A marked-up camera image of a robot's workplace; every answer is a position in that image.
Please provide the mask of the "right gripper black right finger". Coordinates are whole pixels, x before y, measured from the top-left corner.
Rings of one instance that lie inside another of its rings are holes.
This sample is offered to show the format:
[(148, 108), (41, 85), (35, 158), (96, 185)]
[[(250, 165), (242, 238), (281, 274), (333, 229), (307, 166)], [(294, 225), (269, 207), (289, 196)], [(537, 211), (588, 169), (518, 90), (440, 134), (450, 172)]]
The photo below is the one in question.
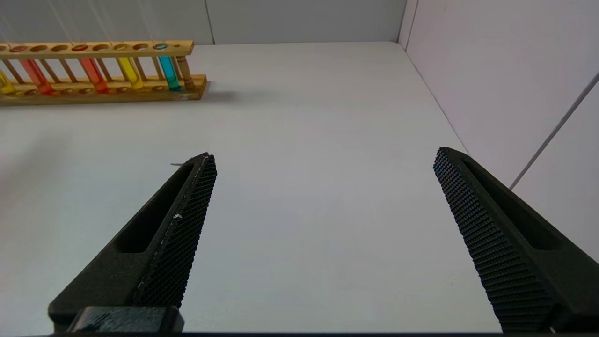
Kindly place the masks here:
[(433, 171), (503, 332), (598, 332), (594, 259), (465, 153)]

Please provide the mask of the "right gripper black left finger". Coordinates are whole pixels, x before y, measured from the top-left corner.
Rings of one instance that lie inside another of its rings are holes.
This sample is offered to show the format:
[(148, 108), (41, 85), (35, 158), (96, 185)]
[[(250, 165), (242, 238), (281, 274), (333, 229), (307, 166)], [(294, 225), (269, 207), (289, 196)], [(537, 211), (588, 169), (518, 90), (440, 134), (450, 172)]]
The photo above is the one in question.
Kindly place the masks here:
[(207, 152), (179, 167), (51, 301), (54, 327), (87, 307), (180, 308), (217, 177)]

